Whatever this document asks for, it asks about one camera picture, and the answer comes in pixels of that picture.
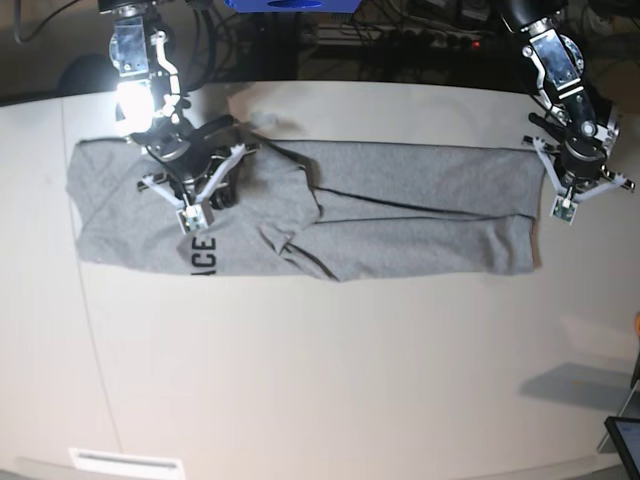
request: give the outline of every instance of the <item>gray fabric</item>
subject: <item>gray fabric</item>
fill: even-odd
[[[166,201],[136,191],[158,168],[120,142],[76,146],[68,191],[83,220],[83,260],[339,281],[533,270],[530,236],[543,175],[533,153],[269,143],[243,160],[238,205],[215,212],[211,229],[189,237]]]

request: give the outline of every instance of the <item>cloth fold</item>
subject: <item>cloth fold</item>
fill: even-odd
[[[544,173],[535,153],[263,140],[239,167],[238,204],[190,236],[162,198],[137,192],[160,168],[139,147],[79,143],[67,188],[83,221],[81,259],[336,281],[534,268]]]

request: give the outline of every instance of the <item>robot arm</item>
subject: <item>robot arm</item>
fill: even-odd
[[[633,191],[633,182],[605,165],[619,134],[617,108],[585,82],[579,48],[554,27],[554,16],[567,0],[494,0],[493,4],[537,71],[537,91],[546,115],[529,118],[559,144],[552,147],[541,139],[525,138],[556,189],[552,215],[572,222],[578,204],[586,199],[618,186]],[[178,70],[166,56],[170,30],[161,22],[156,2],[99,0],[99,6],[102,12],[117,15],[110,53],[120,73],[118,131],[163,164],[167,174],[158,181],[168,183],[172,193],[151,176],[139,189],[149,188],[167,199],[176,208],[184,233],[206,228],[212,221],[211,202],[202,193],[225,184],[215,173],[234,154],[212,153],[202,132],[184,117],[188,102]],[[212,179],[218,183],[211,185]]]
[[[145,176],[138,190],[150,190],[166,200],[183,233],[207,228],[213,209],[233,203],[229,175],[253,147],[218,151],[207,144],[209,134],[233,125],[229,116],[197,130],[185,118],[190,104],[178,69],[167,58],[171,31],[162,23],[155,1],[101,0],[100,9],[116,15],[109,45],[120,74],[116,129],[142,146],[165,172]]]
[[[567,0],[495,0],[494,5],[537,71],[536,87],[547,114],[529,118],[559,143],[549,148],[539,139],[526,139],[557,191],[552,215],[571,223],[586,199],[618,186],[633,191],[633,182],[605,165],[620,132],[617,108],[585,82],[580,49],[555,30],[553,17]]]

